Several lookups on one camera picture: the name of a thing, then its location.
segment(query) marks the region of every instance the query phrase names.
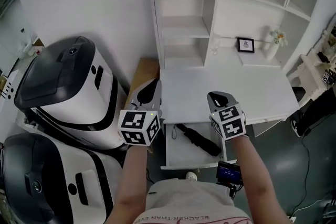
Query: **small screen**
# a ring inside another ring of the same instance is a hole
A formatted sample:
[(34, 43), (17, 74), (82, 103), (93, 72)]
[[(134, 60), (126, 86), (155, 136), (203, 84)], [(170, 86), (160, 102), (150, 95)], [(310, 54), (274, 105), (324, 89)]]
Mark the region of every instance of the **small screen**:
[(217, 178), (228, 180), (232, 183), (240, 182), (240, 172), (226, 167), (218, 167)]

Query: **white flowers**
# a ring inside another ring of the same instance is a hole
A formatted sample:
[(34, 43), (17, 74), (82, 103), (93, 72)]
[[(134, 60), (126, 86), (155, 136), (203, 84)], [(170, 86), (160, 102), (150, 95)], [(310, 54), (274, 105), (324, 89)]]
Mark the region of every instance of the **white flowers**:
[(280, 29), (276, 29), (269, 33), (274, 38), (274, 43), (279, 44), (280, 46), (288, 45), (288, 41), (286, 39), (286, 33), (281, 31)]

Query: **flower vase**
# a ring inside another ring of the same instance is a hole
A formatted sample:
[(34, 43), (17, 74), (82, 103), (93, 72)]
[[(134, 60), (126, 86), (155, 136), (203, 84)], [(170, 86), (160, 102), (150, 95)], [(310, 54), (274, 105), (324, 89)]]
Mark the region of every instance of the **flower vase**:
[(264, 52), (265, 58), (267, 61), (270, 61), (274, 58), (275, 54), (277, 53), (279, 49), (280, 44), (279, 43), (271, 43), (269, 45), (269, 48)]

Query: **white wall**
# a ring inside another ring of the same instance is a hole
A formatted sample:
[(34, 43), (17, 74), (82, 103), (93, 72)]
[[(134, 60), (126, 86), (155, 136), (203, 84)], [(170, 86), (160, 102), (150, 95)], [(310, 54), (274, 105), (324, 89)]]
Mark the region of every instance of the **white wall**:
[(118, 79), (131, 82), (140, 57), (158, 56), (150, 0), (21, 0), (48, 46), (82, 34), (92, 39)]
[(301, 42), (283, 67), (285, 73), (289, 72), (298, 64), (301, 54), (306, 55), (314, 44), (319, 40), (322, 31), (327, 27), (332, 16), (336, 13), (336, 0), (317, 0), (311, 22), (303, 35)]
[(19, 44), (29, 43), (34, 33), (20, 0), (14, 0), (0, 18), (0, 69), (5, 75), (15, 64)]

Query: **desk surface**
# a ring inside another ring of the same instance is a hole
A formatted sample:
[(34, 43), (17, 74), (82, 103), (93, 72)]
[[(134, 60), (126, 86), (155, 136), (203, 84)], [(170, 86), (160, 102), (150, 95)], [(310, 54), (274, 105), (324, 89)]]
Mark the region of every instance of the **desk surface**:
[(206, 95), (230, 93), (246, 114), (246, 124), (281, 120), (299, 109), (280, 68), (243, 66), (235, 48), (207, 55), (205, 67), (161, 70), (162, 118), (165, 123), (209, 121)]

